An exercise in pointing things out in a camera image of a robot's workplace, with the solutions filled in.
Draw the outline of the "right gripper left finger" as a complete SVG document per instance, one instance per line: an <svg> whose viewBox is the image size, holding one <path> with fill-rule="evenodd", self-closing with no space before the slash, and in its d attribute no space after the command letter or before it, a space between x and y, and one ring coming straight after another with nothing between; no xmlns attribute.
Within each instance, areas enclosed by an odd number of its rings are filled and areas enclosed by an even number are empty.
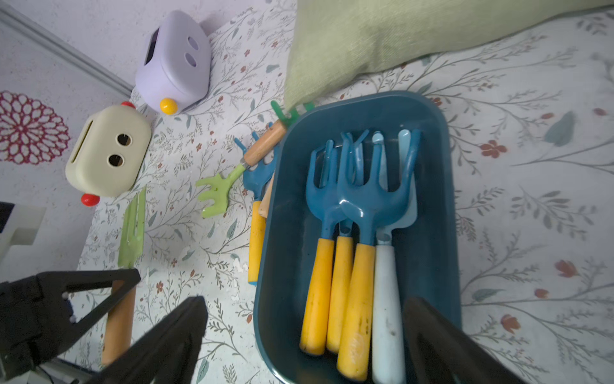
<svg viewBox="0 0 614 384"><path fill-rule="evenodd" d="M89 382L190 383L207 321L205 299L188 297Z"/></svg>

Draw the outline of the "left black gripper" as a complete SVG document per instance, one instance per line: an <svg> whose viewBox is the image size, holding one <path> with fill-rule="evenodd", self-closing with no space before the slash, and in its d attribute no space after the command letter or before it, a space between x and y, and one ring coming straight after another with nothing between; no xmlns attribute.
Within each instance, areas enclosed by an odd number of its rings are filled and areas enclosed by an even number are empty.
<svg viewBox="0 0 614 384"><path fill-rule="evenodd" d="M118 269L44 272L2 283L1 380L70 350L140 281L138 270Z"/></svg>

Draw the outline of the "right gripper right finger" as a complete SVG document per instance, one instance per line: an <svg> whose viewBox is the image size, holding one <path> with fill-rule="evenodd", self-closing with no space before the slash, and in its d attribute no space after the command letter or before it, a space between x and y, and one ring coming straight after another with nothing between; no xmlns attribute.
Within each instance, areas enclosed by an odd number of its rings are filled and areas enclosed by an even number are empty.
<svg viewBox="0 0 614 384"><path fill-rule="evenodd" d="M403 326L418 383L522 383L425 299L409 297Z"/></svg>

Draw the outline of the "light blue rake white handle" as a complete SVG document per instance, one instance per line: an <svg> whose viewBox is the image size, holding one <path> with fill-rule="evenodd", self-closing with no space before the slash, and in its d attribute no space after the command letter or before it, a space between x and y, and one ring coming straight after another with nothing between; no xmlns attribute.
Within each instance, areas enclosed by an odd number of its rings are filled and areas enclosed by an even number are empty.
<svg viewBox="0 0 614 384"><path fill-rule="evenodd" d="M409 206L396 222L376 233L372 377L375 383L405 383L405 348L393 231L417 220L416 183L411 180Z"/></svg>

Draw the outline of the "small blue rake yellow handle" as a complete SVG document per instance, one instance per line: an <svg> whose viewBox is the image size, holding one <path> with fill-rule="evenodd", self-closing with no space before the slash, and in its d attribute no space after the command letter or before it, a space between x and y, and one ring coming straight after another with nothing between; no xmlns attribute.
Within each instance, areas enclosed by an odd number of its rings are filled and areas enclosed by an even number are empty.
<svg viewBox="0 0 614 384"><path fill-rule="evenodd" d="M249 266L248 283L257 286L260 264L262 260L262 249L265 240L265 218L259 214L259 208L265 196L266 185L272 180L275 172L277 157L280 145L273 149L273 159L265 163L262 159L255 168L246 170L243 173L243 186L246 190L254 193L252 205L252 221L249 235Z"/></svg>

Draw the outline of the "dark green rake wooden handle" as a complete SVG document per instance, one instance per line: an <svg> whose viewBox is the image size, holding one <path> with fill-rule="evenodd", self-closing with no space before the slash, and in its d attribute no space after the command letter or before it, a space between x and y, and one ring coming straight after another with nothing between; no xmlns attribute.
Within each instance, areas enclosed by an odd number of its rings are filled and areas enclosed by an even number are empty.
<svg viewBox="0 0 614 384"><path fill-rule="evenodd" d="M312 102L308 102L302 105L301 110L297 110L296 108L291 108L288 111L285 111L277 101L273 100L271 102L271 107L275 112L278 119L284 124L285 127L290 127L300 118L302 112L307 112L313 110L315 105ZM274 184L274 176L270 179L269 183L266 186L265 195L263 200L261 201L258 212L260 216L264 219L268 218L270 202L273 192L273 184Z"/></svg>

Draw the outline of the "light green rake wooden handle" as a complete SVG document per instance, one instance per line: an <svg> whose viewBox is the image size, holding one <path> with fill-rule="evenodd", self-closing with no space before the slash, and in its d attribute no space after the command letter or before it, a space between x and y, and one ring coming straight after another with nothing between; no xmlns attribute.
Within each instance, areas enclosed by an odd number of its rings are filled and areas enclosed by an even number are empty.
<svg viewBox="0 0 614 384"><path fill-rule="evenodd" d="M225 178L221 174L216 174L213 177L200 179L196 182L197 187L209 187L209 190L198 195L198 200L202 202L212 200L214 202L211 206L203 209L201 214L203 219L227 211L230 189L246 171L247 176L244 177L244 182L247 183L246 189L254 192L255 198L263 197L265 185L272 178L277 166L281 149L280 142L285 135L286 125L281 120L277 120L262 137L259 137L255 132L252 133L256 142L249 149L243 146L240 140L234 140L243 152L240 163Z"/></svg>

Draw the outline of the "cream toy tissue box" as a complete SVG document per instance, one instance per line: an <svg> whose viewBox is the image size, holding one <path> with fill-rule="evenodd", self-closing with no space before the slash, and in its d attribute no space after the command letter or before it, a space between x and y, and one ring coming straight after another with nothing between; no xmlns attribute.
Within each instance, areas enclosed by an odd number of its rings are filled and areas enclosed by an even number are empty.
<svg viewBox="0 0 614 384"><path fill-rule="evenodd" d="M96 206L102 197L116 198L128 192L151 139L150 123L131 102L91 115L65 168L69 184L83 193L82 204Z"/></svg>

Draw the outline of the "purple toy toaster box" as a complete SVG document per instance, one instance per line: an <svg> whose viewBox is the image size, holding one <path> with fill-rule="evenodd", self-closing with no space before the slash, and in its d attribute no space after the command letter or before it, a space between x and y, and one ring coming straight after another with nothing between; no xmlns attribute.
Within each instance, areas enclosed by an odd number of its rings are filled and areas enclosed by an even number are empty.
<svg viewBox="0 0 614 384"><path fill-rule="evenodd" d="M136 88L150 108L176 115L207 96L211 60L201 25L183 11L171 11L147 39Z"/></svg>

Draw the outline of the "green square pillow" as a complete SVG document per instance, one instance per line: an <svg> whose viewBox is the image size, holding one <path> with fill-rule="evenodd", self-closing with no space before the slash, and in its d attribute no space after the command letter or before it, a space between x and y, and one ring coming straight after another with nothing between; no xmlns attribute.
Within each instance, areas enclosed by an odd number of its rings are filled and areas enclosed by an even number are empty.
<svg viewBox="0 0 614 384"><path fill-rule="evenodd" d="M459 51L606 1L300 1L284 102L295 107L427 54Z"/></svg>

